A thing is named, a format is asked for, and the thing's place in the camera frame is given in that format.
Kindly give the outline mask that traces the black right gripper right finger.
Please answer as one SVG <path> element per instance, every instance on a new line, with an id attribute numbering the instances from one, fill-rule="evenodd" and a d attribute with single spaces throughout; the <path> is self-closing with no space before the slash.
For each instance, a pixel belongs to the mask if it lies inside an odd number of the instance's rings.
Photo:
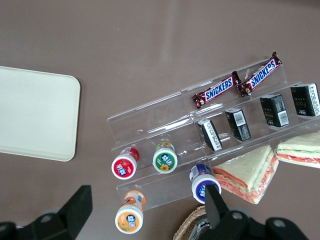
<path id="1" fill-rule="evenodd" d="M 307 236 L 292 221 L 268 218 L 257 222 L 240 210 L 230 210 L 214 185 L 205 186 L 205 213 L 211 228 L 201 240 L 306 240 Z"/>

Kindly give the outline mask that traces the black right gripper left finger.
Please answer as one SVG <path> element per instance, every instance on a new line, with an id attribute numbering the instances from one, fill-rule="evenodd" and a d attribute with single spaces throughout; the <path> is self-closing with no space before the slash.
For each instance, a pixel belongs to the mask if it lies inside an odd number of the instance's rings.
<path id="1" fill-rule="evenodd" d="M 47 213 L 23 228 L 25 240 L 74 240 L 93 210 L 92 188 L 82 185 L 56 213 Z"/>

